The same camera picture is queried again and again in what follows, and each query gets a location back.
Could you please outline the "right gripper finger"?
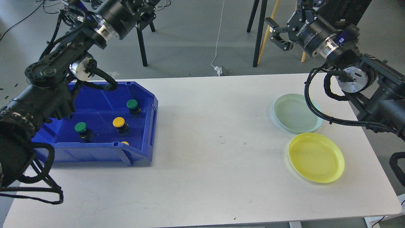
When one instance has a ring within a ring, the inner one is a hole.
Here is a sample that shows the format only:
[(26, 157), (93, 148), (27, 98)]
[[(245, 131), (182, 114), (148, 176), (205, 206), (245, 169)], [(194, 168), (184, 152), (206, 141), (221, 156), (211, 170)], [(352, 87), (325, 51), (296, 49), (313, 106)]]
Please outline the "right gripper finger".
[(280, 27), (278, 23), (276, 23), (271, 17), (265, 18), (265, 22), (269, 25), (269, 32), (274, 34), (285, 33), (289, 32), (289, 27)]
[(293, 42), (282, 39), (279, 34), (272, 35), (271, 41), (285, 52), (291, 50), (294, 46)]

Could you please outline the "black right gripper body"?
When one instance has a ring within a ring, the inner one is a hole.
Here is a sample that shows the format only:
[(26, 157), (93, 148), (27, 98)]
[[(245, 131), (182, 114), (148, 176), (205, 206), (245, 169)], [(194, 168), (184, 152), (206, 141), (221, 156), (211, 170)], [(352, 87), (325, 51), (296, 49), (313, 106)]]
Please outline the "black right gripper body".
[(310, 57), (319, 53), (317, 49), (323, 41), (337, 33), (337, 30), (313, 9), (295, 11), (287, 26), (295, 28), (294, 31), (288, 32), (289, 40), (296, 43)]

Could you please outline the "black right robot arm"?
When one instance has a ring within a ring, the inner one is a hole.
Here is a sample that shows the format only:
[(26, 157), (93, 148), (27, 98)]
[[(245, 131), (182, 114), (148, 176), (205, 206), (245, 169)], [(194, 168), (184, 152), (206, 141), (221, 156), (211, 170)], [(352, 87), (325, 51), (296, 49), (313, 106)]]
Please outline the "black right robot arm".
[[(404, 139), (404, 75), (356, 46), (359, 28), (348, 25), (341, 32), (311, 8), (296, 10), (286, 27), (265, 18), (271, 40), (282, 50), (297, 44), (308, 56), (320, 55), (325, 63), (312, 69), (305, 82), (305, 101), (309, 109), (329, 123), (361, 126), (375, 133), (391, 132)], [(358, 110), (356, 121), (338, 119), (322, 113), (312, 103), (309, 87), (315, 75), (324, 71), (324, 90), (337, 101), (350, 101)]]

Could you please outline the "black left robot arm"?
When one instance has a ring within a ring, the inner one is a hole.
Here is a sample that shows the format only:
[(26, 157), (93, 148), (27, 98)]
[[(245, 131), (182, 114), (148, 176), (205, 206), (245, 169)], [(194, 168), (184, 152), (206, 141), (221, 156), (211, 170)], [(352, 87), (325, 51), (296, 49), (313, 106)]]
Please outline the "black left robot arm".
[(106, 0), (95, 12), (80, 0), (64, 0), (52, 39), (39, 60), (25, 69), (28, 86), (1, 108), (1, 196), (58, 205), (62, 188), (49, 172), (52, 145), (33, 142), (44, 123), (70, 116), (82, 86), (114, 91), (118, 83), (97, 67), (88, 50), (104, 49), (136, 28), (143, 65), (147, 66), (142, 30), (155, 31), (158, 0)]

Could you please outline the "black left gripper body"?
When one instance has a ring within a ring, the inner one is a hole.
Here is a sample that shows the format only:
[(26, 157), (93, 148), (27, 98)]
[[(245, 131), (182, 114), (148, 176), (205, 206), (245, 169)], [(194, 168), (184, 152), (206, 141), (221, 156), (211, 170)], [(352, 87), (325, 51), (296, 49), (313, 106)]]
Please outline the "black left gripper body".
[(104, 19), (123, 40), (136, 28), (140, 31), (153, 23), (156, 18), (157, 0), (106, 0), (96, 10), (96, 15)]

